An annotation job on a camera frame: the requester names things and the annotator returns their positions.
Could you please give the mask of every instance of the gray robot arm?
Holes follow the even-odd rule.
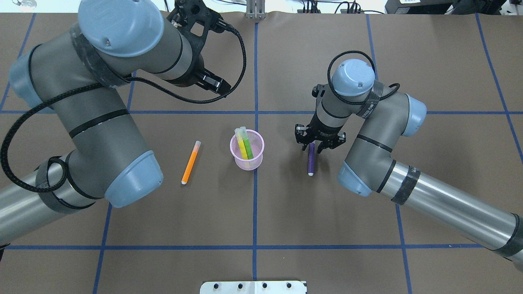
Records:
[[[232,27],[202,1],[180,3],[190,6],[177,5],[176,21],[185,25],[177,28],[150,0],[83,0],[78,24],[13,64],[10,84],[31,107],[74,94],[42,111],[58,114],[76,150],[45,161],[0,191],[0,248],[98,199],[123,207],[160,186],[163,174],[154,153],[115,90],[129,83],[132,72],[142,69],[222,96],[234,90],[204,68],[200,55],[209,29]],[[190,34],[196,22],[204,26],[201,37]],[[63,177],[63,185],[50,188]]]
[[[413,135],[423,124],[427,110],[423,103],[400,92],[380,99],[393,89],[374,81],[373,69],[355,59],[341,63],[332,86],[338,95],[328,84],[314,88],[313,119],[307,127],[296,125],[295,135],[304,145],[320,140],[327,142],[324,148],[335,148],[332,142],[344,138],[340,129],[348,117],[357,114],[365,118],[338,174],[340,184],[361,196],[376,191],[398,205],[431,216],[513,261],[523,272],[523,225],[517,214],[495,208],[391,158],[399,137]],[[361,101],[365,103],[347,104]]]

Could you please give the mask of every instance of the white bracket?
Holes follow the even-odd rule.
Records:
[[[200,294],[307,294],[306,281],[205,282]]]
[[[265,0],[247,0],[246,17],[249,19],[265,18]]]

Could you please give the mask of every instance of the light blue cap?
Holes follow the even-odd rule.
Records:
[[[427,116],[427,106],[421,101],[412,98],[409,94],[408,97],[408,122],[403,131],[402,136],[410,137],[414,135],[418,129],[423,125],[425,117]]]
[[[345,161],[343,161],[342,169],[339,170],[338,182],[360,196],[367,197],[372,192]]]
[[[121,172],[105,191],[105,198],[116,207],[129,205],[160,187],[163,174],[149,150]]]
[[[343,96],[359,96],[374,85],[374,71],[359,59],[342,62],[332,76],[334,90]]]
[[[118,57],[148,52],[164,30],[164,18],[150,0],[82,0],[78,23],[96,49]]]
[[[26,53],[22,55],[15,63],[11,65],[9,69],[9,84],[15,91],[18,97],[24,99],[33,108],[39,104],[42,104],[42,99],[36,94],[35,88],[31,81],[31,75],[29,73],[29,55]],[[53,114],[53,109],[46,107],[39,111],[41,114]]]

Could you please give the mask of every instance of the purple marker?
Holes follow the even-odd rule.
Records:
[[[312,142],[309,144],[309,160],[307,163],[307,174],[311,177],[314,175],[314,160],[315,160],[314,142]]]

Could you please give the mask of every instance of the black box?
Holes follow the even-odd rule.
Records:
[[[389,14],[445,14],[450,5],[452,0],[388,0],[385,10]]]

